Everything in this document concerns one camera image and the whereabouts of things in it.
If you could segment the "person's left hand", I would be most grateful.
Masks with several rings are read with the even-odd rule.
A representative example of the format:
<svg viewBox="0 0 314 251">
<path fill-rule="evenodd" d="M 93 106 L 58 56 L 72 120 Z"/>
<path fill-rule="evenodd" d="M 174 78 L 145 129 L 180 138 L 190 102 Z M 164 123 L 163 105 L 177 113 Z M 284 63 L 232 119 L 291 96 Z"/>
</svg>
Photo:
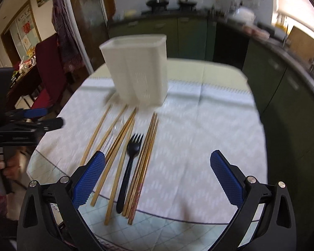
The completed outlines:
<svg viewBox="0 0 314 251">
<path fill-rule="evenodd" d="M 7 161 L 0 160 L 0 171 L 8 179 L 17 180 L 21 173 L 21 165 L 25 164 L 26 155 L 18 151 L 13 157 Z"/>
</svg>

